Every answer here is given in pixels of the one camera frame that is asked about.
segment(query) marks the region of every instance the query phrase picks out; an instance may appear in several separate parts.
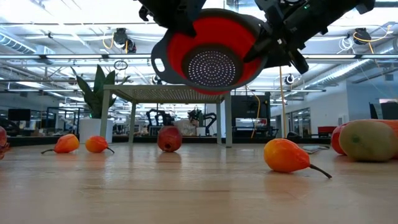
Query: wooden tabletop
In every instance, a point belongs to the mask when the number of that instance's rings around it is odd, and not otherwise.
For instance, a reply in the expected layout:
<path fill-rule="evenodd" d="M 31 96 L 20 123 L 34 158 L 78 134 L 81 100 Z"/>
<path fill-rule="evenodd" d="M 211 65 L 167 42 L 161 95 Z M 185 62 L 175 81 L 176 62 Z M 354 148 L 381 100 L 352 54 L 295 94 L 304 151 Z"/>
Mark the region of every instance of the wooden tabletop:
<path fill-rule="evenodd" d="M 311 155 L 329 172 L 270 171 L 263 145 L 114 144 L 116 151 L 41 155 L 18 147 L 0 161 L 1 224 L 398 223 L 398 162 Z"/>

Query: ceiling light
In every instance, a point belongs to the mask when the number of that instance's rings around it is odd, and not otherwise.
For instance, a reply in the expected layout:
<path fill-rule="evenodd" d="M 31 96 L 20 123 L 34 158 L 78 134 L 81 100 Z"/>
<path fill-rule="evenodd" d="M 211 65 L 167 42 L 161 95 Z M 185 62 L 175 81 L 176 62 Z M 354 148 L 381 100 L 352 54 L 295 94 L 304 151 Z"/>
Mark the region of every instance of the ceiling light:
<path fill-rule="evenodd" d="M 303 55 L 305 59 L 352 59 L 355 55 Z"/>
<path fill-rule="evenodd" d="M 388 55 L 388 54 L 382 54 L 382 55 L 362 55 L 361 59 L 397 59 L 398 55 Z"/>
<path fill-rule="evenodd" d="M 58 93 L 53 93 L 53 92 L 49 92 L 51 95 L 53 95 L 53 96 L 57 96 L 57 97 L 64 97 L 64 96 L 62 96 L 61 94 L 58 94 Z"/>
<path fill-rule="evenodd" d="M 53 92 L 71 92 L 71 91 L 79 91 L 79 90 L 43 90 L 43 91 L 53 91 Z"/>
<path fill-rule="evenodd" d="M 92 59 L 102 58 L 102 55 L 47 55 L 48 59 Z"/>
<path fill-rule="evenodd" d="M 31 92 L 38 92 L 39 90 L 30 90 L 30 89 L 15 89 L 15 90 L 6 90 L 6 91 L 14 91 L 14 92 L 22 92 L 22 91 L 31 91 Z"/>
<path fill-rule="evenodd" d="M 68 97 L 69 99 L 71 99 L 71 100 L 75 100 L 75 101 L 80 101 L 80 102 L 84 102 L 84 98 L 83 97 Z"/>
<path fill-rule="evenodd" d="M 108 57 L 117 58 L 117 59 L 124 59 L 124 58 L 149 59 L 150 54 L 113 54 L 113 55 L 108 55 Z"/>
<path fill-rule="evenodd" d="M 38 55 L 0 55 L 0 59 L 40 59 Z"/>
<path fill-rule="evenodd" d="M 320 93 L 320 92 L 324 92 L 326 90 L 294 90 L 294 92 L 297 93 Z"/>
<path fill-rule="evenodd" d="M 17 82 L 17 84 L 24 85 L 24 86 L 29 86 L 29 87 L 33 87 L 33 88 L 45 88 L 44 85 L 38 84 L 38 83 L 35 83 L 35 82 Z"/>

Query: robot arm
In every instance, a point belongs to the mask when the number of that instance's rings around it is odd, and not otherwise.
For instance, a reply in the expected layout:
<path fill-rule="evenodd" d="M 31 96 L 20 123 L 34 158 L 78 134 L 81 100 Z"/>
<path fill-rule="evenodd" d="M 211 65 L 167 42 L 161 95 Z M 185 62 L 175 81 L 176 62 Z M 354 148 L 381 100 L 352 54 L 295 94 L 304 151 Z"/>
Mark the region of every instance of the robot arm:
<path fill-rule="evenodd" d="M 203 120 L 211 119 L 210 123 L 206 125 L 205 133 L 206 136 L 210 136 L 210 127 L 217 120 L 217 115 L 215 113 L 208 113 L 203 115 Z"/>
<path fill-rule="evenodd" d="M 150 118 L 150 114 L 151 114 L 152 112 L 156 112 L 156 113 L 158 113 L 158 114 L 160 114 L 160 115 L 162 116 L 162 118 L 163 118 L 163 125 L 164 125 L 164 126 L 171 126 L 171 125 L 173 125 L 174 119 L 171 117 L 171 115 L 167 114 L 167 113 L 166 113 L 165 111 L 163 111 L 163 110 L 151 109 L 151 110 L 149 110 L 149 111 L 146 113 L 146 115 L 147 115 L 147 117 L 148 117 L 148 121 L 149 121 L 148 127 L 152 126 L 152 120 L 151 120 L 151 118 Z M 159 126 L 159 115 L 155 115 L 155 120 L 156 120 L 156 126 Z"/>
<path fill-rule="evenodd" d="M 138 0 L 142 7 L 139 17 L 148 21 L 152 16 L 154 21 L 166 29 L 196 36 L 193 21 L 199 16 L 206 0 Z"/>
<path fill-rule="evenodd" d="M 261 33 L 244 57 L 250 62 L 268 56 L 264 68 L 293 65 L 301 73 L 308 64 L 299 50 L 317 33 L 326 34 L 327 27 L 344 13 L 356 8 L 360 14 L 371 11 L 376 0 L 255 0 L 265 12 L 267 22 L 259 24 Z M 139 0 L 140 17 L 154 21 L 167 29 L 196 36 L 193 21 L 206 0 Z"/>

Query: red colander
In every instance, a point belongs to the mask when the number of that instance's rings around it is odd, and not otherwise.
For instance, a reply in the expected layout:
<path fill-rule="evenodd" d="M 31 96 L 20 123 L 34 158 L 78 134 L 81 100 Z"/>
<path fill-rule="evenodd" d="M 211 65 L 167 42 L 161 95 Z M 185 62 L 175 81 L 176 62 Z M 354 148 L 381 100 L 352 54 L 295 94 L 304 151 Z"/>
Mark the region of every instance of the red colander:
<path fill-rule="evenodd" d="M 267 57 L 244 63 L 260 32 L 261 20 L 226 9 L 203 9 L 193 23 L 196 37 L 168 30 L 151 54 L 160 79 L 184 84 L 207 95 L 220 95 L 253 81 Z M 161 72 L 155 63 L 161 59 Z"/>

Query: desk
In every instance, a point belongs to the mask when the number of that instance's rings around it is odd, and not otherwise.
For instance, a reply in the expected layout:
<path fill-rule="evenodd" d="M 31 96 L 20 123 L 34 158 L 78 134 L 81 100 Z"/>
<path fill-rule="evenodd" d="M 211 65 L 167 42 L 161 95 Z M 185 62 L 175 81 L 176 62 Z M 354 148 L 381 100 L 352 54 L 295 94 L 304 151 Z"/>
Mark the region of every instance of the desk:
<path fill-rule="evenodd" d="M 221 144 L 221 103 L 225 105 L 226 147 L 232 147 L 231 93 L 225 95 L 204 95 L 185 85 L 104 85 L 101 136 L 106 135 L 109 98 L 112 94 L 130 101 L 131 122 L 135 125 L 136 106 L 138 103 L 214 103 L 217 114 L 217 143 Z M 130 132 L 129 143 L 133 143 L 134 133 Z"/>

